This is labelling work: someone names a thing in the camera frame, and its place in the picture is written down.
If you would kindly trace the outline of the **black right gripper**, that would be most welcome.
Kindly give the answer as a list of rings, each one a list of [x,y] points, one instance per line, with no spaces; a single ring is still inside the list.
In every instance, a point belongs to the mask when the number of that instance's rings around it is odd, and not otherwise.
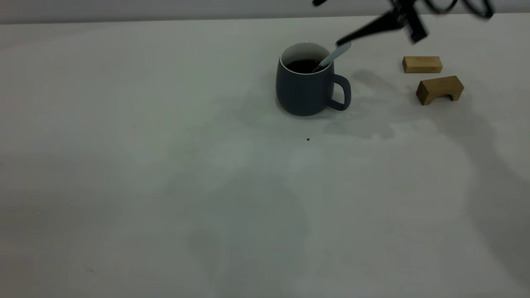
[[[324,2],[326,0],[313,0],[313,6],[320,6]],[[416,10],[416,0],[390,0],[390,2],[393,6],[393,12],[387,12],[369,24],[343,36],[337,40],[336,46],[342,46],[366,36],[402,28],[407,28],[413,44],[422,41],[429,35]]]

